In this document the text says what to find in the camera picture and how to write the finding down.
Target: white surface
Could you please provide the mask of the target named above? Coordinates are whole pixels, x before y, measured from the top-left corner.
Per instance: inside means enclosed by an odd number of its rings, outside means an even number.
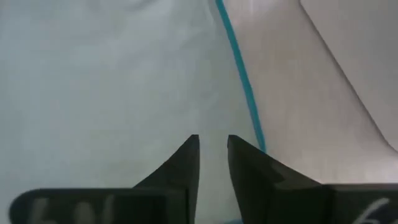
[[[302,4],[382,135],[398,149],[398,1]]]
[[[239,216],[226,141],[256,138],[213,1],[0,7],[0,223],[26,190],[132,187],[191,134],[197,223]]]
[[[299,0],[227,0],[268,153],[322,183],[398,182],[387,145]]]

